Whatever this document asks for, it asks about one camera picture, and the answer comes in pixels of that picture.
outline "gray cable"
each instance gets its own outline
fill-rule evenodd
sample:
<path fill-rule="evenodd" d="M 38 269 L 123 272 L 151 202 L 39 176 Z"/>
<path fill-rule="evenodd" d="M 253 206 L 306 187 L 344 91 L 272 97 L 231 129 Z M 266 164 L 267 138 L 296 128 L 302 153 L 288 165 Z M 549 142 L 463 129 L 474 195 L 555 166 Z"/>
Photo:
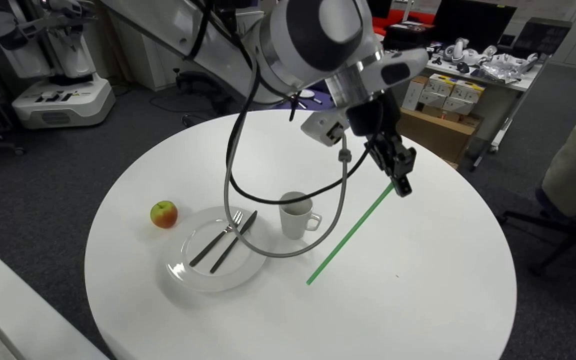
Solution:
<path fill-rule="evenodd" d="M 250 57 L 252 59 L 252 76 L 251 76 L 251 82 L 250 82 L 250 86 L 249 86 L 249 96 L 254 96 L 254 94 L 252 94 L 252 88 L 253 88 L 253 84 L 254 84 L 254 78 L 255 78 L 255 73 L 258 70 L 258 64 L 257 64 L 257 60 L 251 56 Z M 251 244 L 246 237 L 244 237 L 244 235 L 242 235 L 242 233 L 240 233 L 239 229 L 237 228 L 237 225 L 235 224 L 235 221 L 233 220 L 233 215 L 231 214 L 231 205 L 230 205 L 230 201 L 229 201 L 229 191 L 230 191 L 230 178 L 231 178 L 231 174 L 233 173 L 233 162 L 235 159 L 235 153 L 237 153 L 237 147 L 240 143 L 240 137 L 242 137 L 242 130 L 244 128 L 244 123 L 246 122 L 246 118 L 244 116 L 244 118 L 241 121 L 241 126 L 238 128 L 237 133 L 235 134 L 234 137 L 234 141 L 232 144 L 232 150 L 230 152 L 230 156 L 228 157 L 228 163 L 226 166 L 226 179 L 224 180 L 224 185 L 223 185 L 223 207 L 224 210 L 226 211 L 226 219 L 228 221 L 228 223 L 230 224 L 230 226 L 232 227 L 233 232 L 235 233 L 235 235 L 238 237 L 238 239 L 245 244 L 245 246 L 247 246 L 250 250 L 254 251 L 255 253 L 258 253 L 259 255 L 263 255 L 263 256 L 267 256 L 268 258 L 292 258 L 293 256 L 299 256 L 302 255 L 304 253 L 307 253 L 308 251 L 313 250 L 315 247 L 317 247 L 319 244 L 321 244 L 324 240 L 326 240 L 326 238 L 330 235 L 330 233 L 332 233 L 332 231 L 334 230 L 334 228 L 337 226 L 337 223 L 339 221 L 339 217 L 341 216 L 341 211 L 344 207 L 344 200 L 346 198 L 346 186 L 348 185 L 348 162 L 350 161 L 350 157 L 347 156 L 340 156 L 340 161 L 342 163 L 342 182 L 341 182 L 341 192 L 340 192 L 340 196 L 339 196 L 339 204 L 336 208 L 336 214 L 334 214 L 334 219 L 332 220 L 332 223 L 330 224 L 329 228 L 326 230 L 326 232 L 324 232 L 324 234 L 317 239 L 317 241 L 313 242 L 312 244 L 309 244 L 308 246 L 306 246 L 305 248 L 302 248 L 301 250 L 297 250 L 297 251 L 293 251 L 293 252 L 289 252 L 289 253 L 274 253 L 274 252 L 269 252 L 269 251 L 265 251 L 262 250 L 260 248 L 257 248 L 256 246 L 254 246 L 253 244 Z M 343 133 L 343 130 L 341 131 L 341 137 L 342 137 L 342 151 L 343 152 L 348 152 L 348 142 L 346 139 L 346 135 L 345 133 Z"/>

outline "mug handle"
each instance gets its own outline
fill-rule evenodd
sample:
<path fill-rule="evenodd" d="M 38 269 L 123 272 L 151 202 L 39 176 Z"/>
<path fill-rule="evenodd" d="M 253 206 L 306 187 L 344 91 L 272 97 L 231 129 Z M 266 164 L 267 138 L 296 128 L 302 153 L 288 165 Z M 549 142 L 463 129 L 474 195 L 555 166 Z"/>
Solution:
<path fill-rule="evenodd" d="M 315 214 L 314 212 L 312 214 L 310 214 L 310 219 L 317 221 L 317 225 L 314 226 L 306 226 L 306 230 L 307 231 L 315 231 L 318 228 L 320 228 L 320 225 L 322 225 L 322 215 L 319 214 Z"/>

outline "white round table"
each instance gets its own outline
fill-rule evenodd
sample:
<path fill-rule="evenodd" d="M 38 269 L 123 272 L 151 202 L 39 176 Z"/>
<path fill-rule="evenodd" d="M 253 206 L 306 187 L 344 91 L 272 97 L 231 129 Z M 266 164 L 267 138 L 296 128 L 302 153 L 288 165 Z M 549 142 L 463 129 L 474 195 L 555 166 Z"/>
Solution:
<path fill-rule="evenodd" d="M 339 146 L 306 136 L 310 112 L 251 112 L 233 174 L 249 193 L 279 199 L 341 176 Z M 249 281 L 224 292 L 171 287 L 158 251 L 170 230 L 151 224 L 151 206 L 170 200 L 183 219 L 223 204 L 226 144 L 236 116 L 194 126 L 142 155 L 114 183 L 94 217 L 85 259 L 96 325 L 119 360 L 498 360 L 515 317 L 517 284 L 506 239 L 477 191 L 422 146 L 409 175 L 327 268 L 306 280 L 389 183 L 368 157 L 349 180 L 343 214 L 318 248 L 267 259 Z M 350 131 L 353 162 L 362 137 Z M 318 231 L 282 241 L 311 243 L 332 221 L 339 189 L 313 199 Z M 279 210 L 231 191 L 231 205 L 259 211 L 281 235 Z"/>

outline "white mug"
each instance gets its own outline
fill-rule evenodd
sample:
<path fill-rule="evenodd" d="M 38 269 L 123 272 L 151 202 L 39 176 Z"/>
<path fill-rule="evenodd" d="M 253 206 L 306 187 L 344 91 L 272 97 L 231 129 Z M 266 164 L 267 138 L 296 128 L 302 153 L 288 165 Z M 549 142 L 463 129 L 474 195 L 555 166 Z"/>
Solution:
<path fill-rule="evenodd" d="M 281 200 L 292 200 L 306 196 L 298 191 L 291 191 L 283 194 Z M 322 216 L 313 212 L 313 200 L 306 199 L 288 205 L 279 205 L 279 216 L 281 217 L 281 231 L 288 239 L 301 239 L 307 231 L 315 231 L 322 224 Z M 314 220 L 315 225 L 308 225 Z"/>

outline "fork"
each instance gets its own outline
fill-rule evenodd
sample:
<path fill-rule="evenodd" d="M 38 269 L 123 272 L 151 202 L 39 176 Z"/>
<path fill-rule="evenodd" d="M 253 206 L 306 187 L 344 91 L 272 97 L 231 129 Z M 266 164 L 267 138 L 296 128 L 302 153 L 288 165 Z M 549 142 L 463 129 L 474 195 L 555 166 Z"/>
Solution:
<path fill-rule="evenodd" d="M 244 217 L 243 212 L 241 211 L 237 211 L 235 212 L 235 216 L 232 217 L 233 222 L 235 223 L 236 226 L 239 226 L 240 223 L 242 222 L 242 219 Z M 194 259 L 192 259 L 190 261 L 190 267 L 194 267 L 195 265 L 199 264 L 199 262 L 201 262 L 202 259 L 204 259 L 206 257 L 206 255 L 208 255 L 208 253 L 210 253 L 210 250 L 213 250 L 213 248 L 215 247 L 215 245 L 217 245 L 217 243 L 219 242 L 219 240 L 226 234 L 230 233 L 231 231 L 233 231 L 233 227 L 231 226 L 231 224 L 229 223 L 228 226 L 226 226 L 226 228 L 224 228 L 223 231 L 221 231 L 217 237 L 215 237 L 215 239 L 213 239 L 210 244 L 208 244 L 208 246 L 206 246 L 205 248 L 203 248 L 203 250 L 199 253 L 199 255 L 195 256 Z"/>

